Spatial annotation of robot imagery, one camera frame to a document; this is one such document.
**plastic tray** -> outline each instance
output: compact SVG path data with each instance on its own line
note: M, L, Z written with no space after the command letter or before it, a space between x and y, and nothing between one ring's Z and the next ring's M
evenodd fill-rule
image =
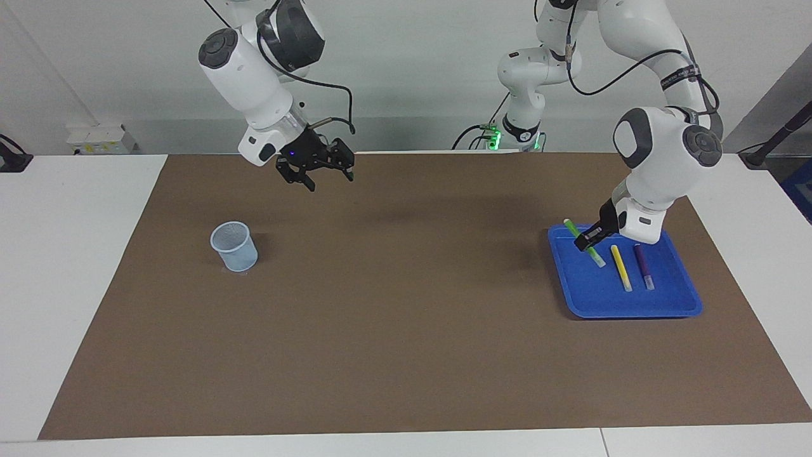
M588 228L578 226L581 231ZM598 244L595 249L607 262L606 267L598 268L588 254L575 247L575 237L563 225L551 227L547 237L567 306L576 316L635 319L692 317L702 313L702 300L665 231L656 245L643 245L655 290L646 289L634 256L633 247L637 243L628 238L613 235ZM620 249L632 292L623 288L611 256L611 245Z

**yellow marker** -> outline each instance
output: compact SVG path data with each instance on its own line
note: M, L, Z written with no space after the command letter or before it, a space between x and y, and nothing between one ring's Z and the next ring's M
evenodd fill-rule
M620 280L623 281L623 288L626 289L626 292L631 292L632 282L628 280L626 265L623 263L623 258L620 257L620 250L617 245L611 245L611 256L615 258L615 265L617 265L617 272L620 273Z

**table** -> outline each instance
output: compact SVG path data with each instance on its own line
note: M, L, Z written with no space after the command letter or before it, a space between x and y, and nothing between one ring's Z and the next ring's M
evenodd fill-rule
M0 180L0 455L806 455L812 424L29 443L118 266L165 156L40 157ZM690 199L807 402L812 227L767 172L725 156Z

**plastic cup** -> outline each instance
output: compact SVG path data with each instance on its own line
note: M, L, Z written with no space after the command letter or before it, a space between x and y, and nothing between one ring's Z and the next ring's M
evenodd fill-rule
M247 271L257 262L257 248L253 245L251 231L242 222L221 224L211 233L209 241L226 268L235 273Z

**black pole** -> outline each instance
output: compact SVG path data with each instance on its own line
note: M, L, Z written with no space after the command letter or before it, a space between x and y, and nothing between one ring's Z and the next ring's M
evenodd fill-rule
M0 157L4 162L3 166L0 167L0 173L20 173L31 163L34 156L25 153L15 154L0 141Z
M812 119L812 102L806 104L798 114L793 116L789 122L781 128L775 135L770 138L770 141L764 143L759 150L753 153L741 153L739 157L741 157L742 162L747 165L747 168L751 170L756 170L762 168L764 164L764 160L767 156L779 145L782 141L786 140L788 136L793 134L796 130L803 127L804 124Z

